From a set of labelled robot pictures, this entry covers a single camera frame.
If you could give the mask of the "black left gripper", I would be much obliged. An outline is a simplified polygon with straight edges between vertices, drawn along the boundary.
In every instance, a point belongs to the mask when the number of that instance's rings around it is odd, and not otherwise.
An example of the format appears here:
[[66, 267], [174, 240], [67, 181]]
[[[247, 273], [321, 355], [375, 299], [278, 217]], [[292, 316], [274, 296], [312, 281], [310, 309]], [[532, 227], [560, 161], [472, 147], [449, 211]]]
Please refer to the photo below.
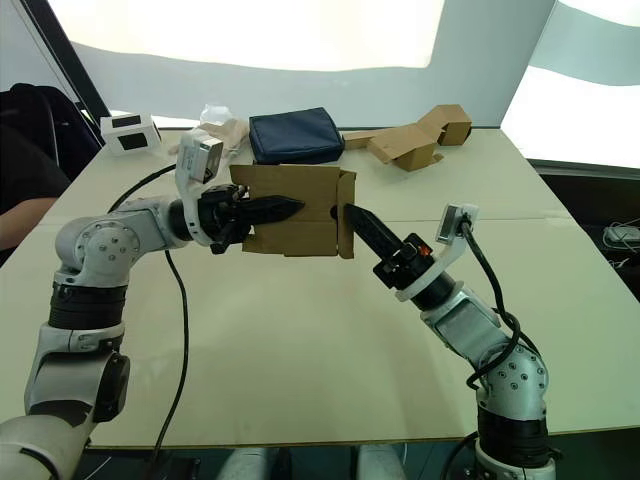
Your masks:
[[211, 240], [214, 255], [243, 243], [251, 226], [285, 221], [305, 207], [304, 201], [282, 195], [245, 200], [246, 193], [245, 186], [224, 184], [206, 190], [198, 200], [200, 228]]

